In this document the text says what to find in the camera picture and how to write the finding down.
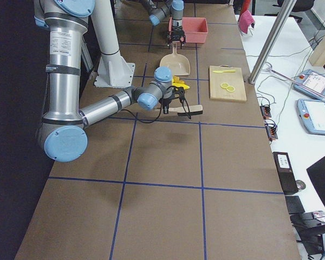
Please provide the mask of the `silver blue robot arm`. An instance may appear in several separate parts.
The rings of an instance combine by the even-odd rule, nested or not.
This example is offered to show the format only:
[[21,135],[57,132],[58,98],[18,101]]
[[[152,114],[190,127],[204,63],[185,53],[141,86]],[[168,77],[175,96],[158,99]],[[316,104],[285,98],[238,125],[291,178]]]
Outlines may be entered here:
[[[86,150],[88,126],[134,103],[148,111],[160,105],[166,114],[172,100],[185,102],[184,89],[173,83],[167,67],[157,68],[148,86],[132,86],[135,64],[121,56],[110,1],[35,1],[34,11],[36,25],[50,35],[45,68],[49,108],[38,129],[38,142],[49,158],[59,162],[77,159]],[[83,39],[89,24],[94,26],[101,51],[96,85],[120,91],[80,108],[81,65],[92,62]]]
[[135,1],[140,3],[149,14],[149,20],[153,27],[158,26],[164,19],[171,19],[171,28],[166,35],[166,45],[170,48],[174,43],[179,43],[182,48],[186,43],[186,35],[183,28],[184,1],[162,1],[158,7],[153,1]]

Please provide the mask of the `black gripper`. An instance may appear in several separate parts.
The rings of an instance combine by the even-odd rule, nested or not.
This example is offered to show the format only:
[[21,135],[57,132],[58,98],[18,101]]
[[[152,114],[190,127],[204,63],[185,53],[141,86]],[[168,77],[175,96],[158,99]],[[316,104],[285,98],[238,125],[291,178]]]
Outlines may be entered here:
[[171,28],[166,36],[166,44],[171,47],[173,42],[179,42],[181,48],[185,45],[186,36],[183,30],[183,19],[171,18]]
[[161,99],[161,109],[163,114],[168,114],[169,105],[172,100],[179,99],[182,106],[185,101],[185,91],[183,87],[170,86],[167,89],[167,96]]

